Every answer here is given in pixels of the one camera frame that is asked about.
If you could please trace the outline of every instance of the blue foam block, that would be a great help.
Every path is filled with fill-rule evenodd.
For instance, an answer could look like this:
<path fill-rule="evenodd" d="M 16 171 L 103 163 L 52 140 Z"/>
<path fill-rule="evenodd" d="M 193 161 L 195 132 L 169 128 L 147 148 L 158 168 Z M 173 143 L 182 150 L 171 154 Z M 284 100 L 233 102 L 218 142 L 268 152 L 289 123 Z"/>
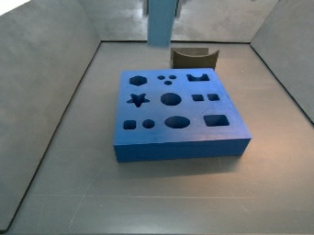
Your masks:
<path fill-rule="evenodd" d="M 122 73 L 114 137 L 119 162 L 242 155 L 250 140 L 213 69 Z"/>

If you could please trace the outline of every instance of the gray enclosure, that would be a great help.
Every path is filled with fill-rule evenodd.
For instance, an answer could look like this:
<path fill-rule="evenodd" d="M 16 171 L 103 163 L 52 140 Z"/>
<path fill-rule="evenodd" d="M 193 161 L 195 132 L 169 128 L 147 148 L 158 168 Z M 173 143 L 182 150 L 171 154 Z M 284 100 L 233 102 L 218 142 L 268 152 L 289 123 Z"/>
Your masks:
<path fill-rule="evenodd" d="M 143 0 L 80 0 L 102 40 L 146 40 Z M 186 0 L 173 40 L 250 42 L 278 0 Z"/>
<path fill-rule="evenodd" d="M 314 122 L 314 1 L 280 1 L 252 42 Z"/>
<path fill-rule="evenodd" d="M 8 228 L 99 39 L 75 0 L 0 17 L 0 230 Z"/>
<path fill-rule="evenodd" d="M 0 16 L 0 233 L 314 233 L 314 0 L 185 2 L 173 39 L 253 40 L 277 76 L 249 44 L 173 44 L 221 50 L 244 157 L 118 163 L 121 72 L 170 68 L 170 49 L 98 50 L 146 39 L 141 0 L 32 0 Z"/>

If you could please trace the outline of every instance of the circular hole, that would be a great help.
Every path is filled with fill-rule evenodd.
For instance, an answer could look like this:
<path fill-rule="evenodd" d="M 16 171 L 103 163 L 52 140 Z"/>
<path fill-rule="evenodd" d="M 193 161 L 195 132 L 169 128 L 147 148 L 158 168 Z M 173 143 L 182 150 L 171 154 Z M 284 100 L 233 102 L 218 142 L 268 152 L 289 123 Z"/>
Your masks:
<path fill-rule="evenodd" d="M 161 97 L 161 102 L 166 106 L 178 106 L 182 102 L 182 97 L 175 93 L 166 93 Z"/>
<path fill-rule="evenodd" d="M 165 124 L 171 129 L 183 129 L 190 125 L 190 120 L 186 117 L 174 116 L 166 119 Z"/>
<path fill-rule="evenodd" d="M 151 119 L 145 120 L 145 122 L 142 123 L 143 127 L 147 129 L 151 129 L 155 126 L 155 121 Z"/>

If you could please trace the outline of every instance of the square hole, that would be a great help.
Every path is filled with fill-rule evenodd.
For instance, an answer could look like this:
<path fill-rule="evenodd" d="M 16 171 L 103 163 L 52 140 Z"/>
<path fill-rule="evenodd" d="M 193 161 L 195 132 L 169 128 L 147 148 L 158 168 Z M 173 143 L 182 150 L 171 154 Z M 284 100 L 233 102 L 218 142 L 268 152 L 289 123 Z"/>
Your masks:
<path fill-rule="evenodd" d="M 123 123 L 123 129 L 135 129 L 137 128 L 137 121 L 135 120 L 127 120 Z"/>
<path fill-rule="evenodd" d="M 209 94 L 207 97 L 209 97 L 209 100 L 210 100 L 210 101 L 217 101 L 217 100 L 219 100 L 218 94 Z"/>
<path fill-rule="evenodd" d="M 207 127 L 230 126 L 230 121 L 225 115 L 206 115 L 203 120 Z"/>
<path fill-rule="evenodd" d="M 191 95 L 194 101 L 203 101 L 202 95 Z"/>

